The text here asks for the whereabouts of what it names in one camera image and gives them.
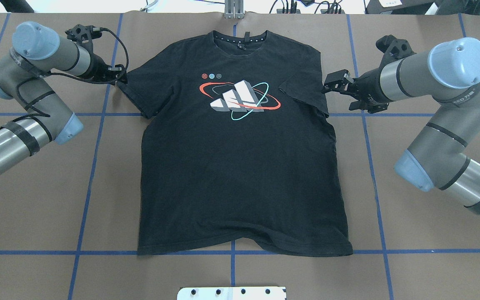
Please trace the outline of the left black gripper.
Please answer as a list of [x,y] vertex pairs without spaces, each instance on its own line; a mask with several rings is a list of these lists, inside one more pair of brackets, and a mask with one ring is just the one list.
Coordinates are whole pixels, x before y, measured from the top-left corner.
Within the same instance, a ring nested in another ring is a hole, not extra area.
[[99,84],[127,84],[127,76],[118,76],[126,72],[126,65],[116,64],[112,67],[107,65],[101,57],[91,56],[90,66],[86,71],[86,79]]

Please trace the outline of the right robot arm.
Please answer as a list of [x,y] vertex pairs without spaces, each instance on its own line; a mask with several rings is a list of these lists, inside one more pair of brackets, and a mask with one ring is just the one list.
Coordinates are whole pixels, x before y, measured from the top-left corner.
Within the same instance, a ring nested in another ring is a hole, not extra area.
[[389,104],[431,96],[440,106],[396,162],[395,172],[417,189],[436,188],[480,216],[480,163],[464,154],[480,133],[480,40],[463,37],[415,53],[392,35],[376,42],[380,65],[358,78],[348,70],[326,76],[322,93],[354,99],[349,110],[370,114]]

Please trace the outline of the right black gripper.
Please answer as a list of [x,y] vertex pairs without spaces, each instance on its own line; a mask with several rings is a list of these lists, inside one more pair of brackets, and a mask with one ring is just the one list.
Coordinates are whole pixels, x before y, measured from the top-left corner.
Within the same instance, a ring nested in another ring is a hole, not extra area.
[[380,86],[381,71],[368,71],[358,78],[353,78],[349,70],[339,70],[327,74],[322,92],[351,95],[356,101],[350,104],[350,110],[366,110],[378,113],[388,109],[390,99]]

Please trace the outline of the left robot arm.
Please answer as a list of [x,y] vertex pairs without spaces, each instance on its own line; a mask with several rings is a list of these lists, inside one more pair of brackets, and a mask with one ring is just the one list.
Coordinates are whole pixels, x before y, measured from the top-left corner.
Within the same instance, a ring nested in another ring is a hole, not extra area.
[[0,59],[0,98],[16,100],[25,114],[0,127],[0,175],[50,142],[69,142],[84,128],[47,77],[89,84],[127,82],[127,63],[109,65],[93,51],[93,40],[104,32],[110,29],[78,24],[61,36],[34,21],[16,27],[12,47]]

